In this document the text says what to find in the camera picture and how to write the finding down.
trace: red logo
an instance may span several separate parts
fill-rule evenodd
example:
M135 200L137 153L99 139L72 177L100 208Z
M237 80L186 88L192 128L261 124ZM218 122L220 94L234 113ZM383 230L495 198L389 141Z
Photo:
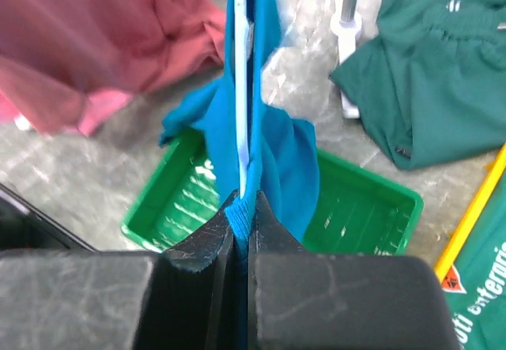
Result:
M450 293L463 293L466 294L467 291L462 285L462 281L460 280L459 271L455 268L454 265L451 265L450 270L446 274L446 277L441 283L443 287L443 291Z

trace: clothing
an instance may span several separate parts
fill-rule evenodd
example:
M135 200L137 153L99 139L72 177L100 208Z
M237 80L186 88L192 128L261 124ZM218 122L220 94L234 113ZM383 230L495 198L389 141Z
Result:
M379 35L331 75L402 169L506 139L506 0L383 0Z
M222 64L209 0L0 0L0 120L90 135L139 92Z
M464 350L504 348L506 176L503 176L443 282Z
M233 1L228 0L223 77L191 93L178 109L170 112L163 121L161 137L164 144L185 126L203 132L221 203L239 188L232 69ZM265 192L277 219L299 241L319 196L314 126L265 105L260 94L262 67L281 42L276 0L247 0L247 18L255 23L253 54L247 63L250 163L244 198L235 200L225 210L236 236L243 272L247 270L247 243L257 191Z

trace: red fabric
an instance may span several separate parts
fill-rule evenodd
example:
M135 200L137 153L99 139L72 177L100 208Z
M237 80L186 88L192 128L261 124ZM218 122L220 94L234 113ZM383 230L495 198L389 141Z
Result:
M90 135L138 92L222 64L209 0L0 0L0 120Z

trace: black object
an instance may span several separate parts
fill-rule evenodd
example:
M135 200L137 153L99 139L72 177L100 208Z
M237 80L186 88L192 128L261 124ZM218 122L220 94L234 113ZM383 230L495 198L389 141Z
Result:
M232 350L240 278L223 209L233 198L163 254L3 252L2 347ZM422 261L310 253L263 193L253 224L248 350L459 350Z
M0 184L0 250L95 249Z

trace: green garment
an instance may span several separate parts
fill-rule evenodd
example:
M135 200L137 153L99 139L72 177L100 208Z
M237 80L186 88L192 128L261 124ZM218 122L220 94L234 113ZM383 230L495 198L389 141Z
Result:
M443 282L464 350L506 348L506 176Z
M377 24L330 79L397 167L506 141L506 0L383 0Z

